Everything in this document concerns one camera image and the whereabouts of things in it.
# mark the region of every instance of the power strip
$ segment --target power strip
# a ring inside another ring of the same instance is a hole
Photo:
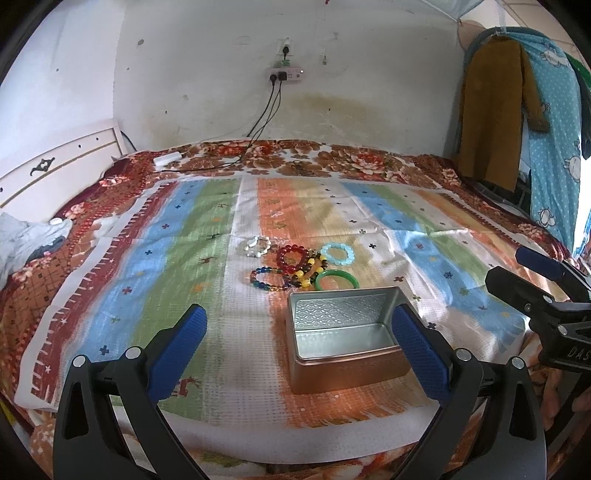
[[[287,74],[287,80],[284,80],[284,82],[299,82],[304,79],[304,70],[299,67],[280,67],[270,69],[267,73],[267,78],[273,74],[277,75],[277,78],[279,78],[279,72],[285,72]]]

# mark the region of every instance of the light blue beaded bracelet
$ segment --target light blue beaded bracelet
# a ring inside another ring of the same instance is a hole
[[[344,260],[337,260],[335,257],[329,254],[329,248],[340,248],[347,252],[347,258]],[[334,265],[351,265],[355,261],[355,253],[349,245],[345,244],[326,244],[320,249],[320,253],[326,257],[326,259]]]

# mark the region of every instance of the silver bolt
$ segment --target silver bolt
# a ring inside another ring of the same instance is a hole
[[[84,355],[78,355],[74,360],[72,360],[72,365],[75,367],[81,367],[86,362],[86,357]]]
[[[511,363],[513,364],[513,366],[515,368],[521,369],[521,368],[525,367],[525,362],[520,357],[518,357],[518,356],[514,356],[511,359]]]
[[[138,357],[139,357],[139,355],[141,354],[141,352],[142,352],[142,349],[141,349],[140,347],[138,347],[138,346],[133,346],[133,347],[131,347],[131,348],[128,348],[128,349],[125,351],[125,356],[126,356],[127,358],[129,358],[130,360],[133,360],[134,358],[138,358]]]
[[[472,358],[472,354],[465,348],[459,348],[456,352],[456,357],[458,357],[463,362],[467,362],[470,358]]]

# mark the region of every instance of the green bangle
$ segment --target green bangle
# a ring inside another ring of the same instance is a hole
[[[357,281],[357,278],[343,270],[324,270],[320,275],[316,277],[316,281],[314,282],[314,288],[316,290],[324,290],[320,286],[320,280],[322,280],[322,278],[324,277],[330,277],[331,275],[335,277],[342,277],[345,280],[349,280],[351,282],[351,285],[353,285],[353,288],[359,288],[359,282]]]

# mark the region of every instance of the blue gripper pad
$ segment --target blue gripper pad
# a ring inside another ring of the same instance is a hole
[[[425,394],[443,405],[451,395],[449,369],[431,347],[413,317],[416,318],[416,315],[410,308],[403,305],[396,307],[392,313],[392,332]]]
[[[527,247],[519,247],[515,252],[519,265],[539,273],[548,280],[558,281],[562,278],[563,269],[559,262]]]
[[[194,305],[172,329],[171,339],[150,369],[148,397],[154,403],[168,398],[207,332],[207,314]]]

